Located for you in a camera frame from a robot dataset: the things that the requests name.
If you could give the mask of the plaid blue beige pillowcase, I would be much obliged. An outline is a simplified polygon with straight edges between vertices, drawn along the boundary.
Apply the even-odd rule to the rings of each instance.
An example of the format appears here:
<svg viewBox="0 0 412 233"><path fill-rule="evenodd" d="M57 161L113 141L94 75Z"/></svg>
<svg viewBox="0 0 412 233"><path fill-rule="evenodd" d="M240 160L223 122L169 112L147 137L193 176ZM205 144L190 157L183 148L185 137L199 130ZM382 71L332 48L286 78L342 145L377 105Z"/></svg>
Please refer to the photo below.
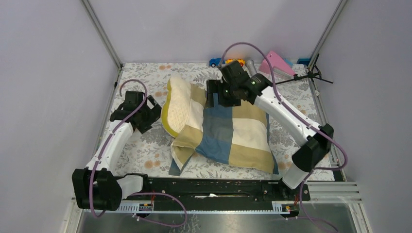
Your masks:
<svg viewBox="0 0 412 233"><path fill-rule="evenodd" d="M179 84L168 90L176 96L178 110L186 117L183 128L173 133L170 175L179 176L194 154L220 164L255 168L279 174L276 159L269 146L269 116L241 101L240 106L206 108L206 92L195 84Z"/></svg>

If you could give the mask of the white textured pillow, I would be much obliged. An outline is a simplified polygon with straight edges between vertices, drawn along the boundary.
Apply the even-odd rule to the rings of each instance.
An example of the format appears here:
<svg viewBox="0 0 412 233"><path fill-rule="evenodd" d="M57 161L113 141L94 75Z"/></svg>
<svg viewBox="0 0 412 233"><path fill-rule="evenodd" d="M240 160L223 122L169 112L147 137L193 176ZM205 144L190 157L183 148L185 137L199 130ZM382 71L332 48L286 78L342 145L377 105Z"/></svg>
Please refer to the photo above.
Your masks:
<svg viewBox="0 0 412 233"><path fill-rule="evenodd" d="M167 99L161 111L161 123L173 138L184 128L189 115L191 85L179 75L171 75L167 82Z"/></svg>

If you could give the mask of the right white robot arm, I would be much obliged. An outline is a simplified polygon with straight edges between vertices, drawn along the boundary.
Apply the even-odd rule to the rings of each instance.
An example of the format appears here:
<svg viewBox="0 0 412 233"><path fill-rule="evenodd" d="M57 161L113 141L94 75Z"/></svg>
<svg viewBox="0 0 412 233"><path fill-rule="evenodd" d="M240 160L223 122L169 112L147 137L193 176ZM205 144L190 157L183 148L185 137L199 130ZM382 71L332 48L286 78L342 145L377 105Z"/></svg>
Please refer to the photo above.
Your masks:
<svg viewBox="0 0 412 233"><path fill-rule="evenodd" d="M265 111L273 117L299 145L292 156L292 165L280 180L279 195L291 200L298 186L330 152L334 129L321 126L306 117L274 90L274 83L260 73L246 72L238 61L219 68L222 77L206 82L206 104L214 107L240 106L241 101Z"/></svg>

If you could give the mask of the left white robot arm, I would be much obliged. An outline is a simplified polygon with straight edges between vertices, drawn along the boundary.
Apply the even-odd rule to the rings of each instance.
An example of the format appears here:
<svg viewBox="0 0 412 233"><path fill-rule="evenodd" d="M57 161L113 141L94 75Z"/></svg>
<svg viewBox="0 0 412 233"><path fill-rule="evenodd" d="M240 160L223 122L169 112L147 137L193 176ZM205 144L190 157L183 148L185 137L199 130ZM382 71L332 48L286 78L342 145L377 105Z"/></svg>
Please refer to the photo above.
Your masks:
<svg viewBox="0 0 412 233"><path fill-rule="evenodd" d="M134 194L143 200L151 187L146 177L127 174L116 177L117 165L125 144L135 131L145 133L161 117L161 106L143 92L127 91L125 100L110 116L108 134L83 169L72 174L77 206L81 209L115 211L123 199Z"/></svg>

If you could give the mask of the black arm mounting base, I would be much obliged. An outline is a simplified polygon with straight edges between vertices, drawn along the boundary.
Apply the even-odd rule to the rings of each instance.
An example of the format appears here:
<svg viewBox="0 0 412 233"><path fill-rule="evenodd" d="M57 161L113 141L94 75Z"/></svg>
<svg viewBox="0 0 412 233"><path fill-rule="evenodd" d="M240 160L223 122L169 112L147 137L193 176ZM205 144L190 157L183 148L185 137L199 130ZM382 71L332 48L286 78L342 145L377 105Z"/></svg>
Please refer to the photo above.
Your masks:
<svg viewBox="0 0 412 233"><path fill-rule="evenodd" d="M288 191L274 180L224 180L224 179L192 179L192 178L160 178L143 176L143 188L135 196L127 200L147 201L154 204L157 201L172 201L184 207L184 203L241 203L269 202L290 204L300 200L309 201L310 194L307 185L303 193L299 188Z"/></svg>

